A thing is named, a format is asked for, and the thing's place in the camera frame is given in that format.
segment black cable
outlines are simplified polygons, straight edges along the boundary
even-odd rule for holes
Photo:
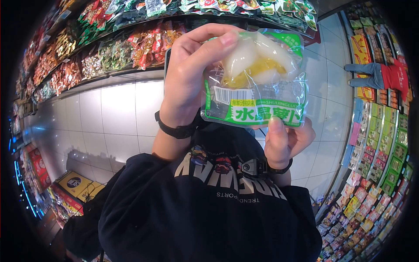
[[[262,134],[266,137],[265,132],[263,132],[261,128],[259,128],[259,130],[260,130],[260,131],[262,132]]]

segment snack bag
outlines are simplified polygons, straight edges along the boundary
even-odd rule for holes
[[[238,127],[267,126],[272,116],[288,127],[304,125],[308,87],[300,66],[303,39],[284,30],[239,34],[222,66],[207,70],[205,121]]]

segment black wristband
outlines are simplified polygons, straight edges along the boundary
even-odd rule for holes
[[[191,124],[187,125],[187,126],[179,126],[179,127],[176,127],[176,128],[168,127],[163,122],[161,122],[160,110],[157,111],[154,114],[154,118],[158,122],[158,125],[159,125],[160,129],[164,133],[166,133],[169,136],[172,136],[176,139],[185,139],[185,138],[191,137],[195,133],[195,130],[197,129],[197,126],[195,124],[195,120],[193,120],[193,122]]]

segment wrist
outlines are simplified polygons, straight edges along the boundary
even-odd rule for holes
[[[198,109],[194,106],[174,106],[163,100],[160,107],[161,122],[171,128],[190,125],[197,115]]]

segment jeans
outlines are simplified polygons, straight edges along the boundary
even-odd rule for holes
[[[350,86],[369,86],[375,89],[384,89],[383,75],[381,74],[381,64],[347,64],[344,66],[344,69],[346,71],[360,72],[371,75],[367,78],[354,78],[349,80]]]

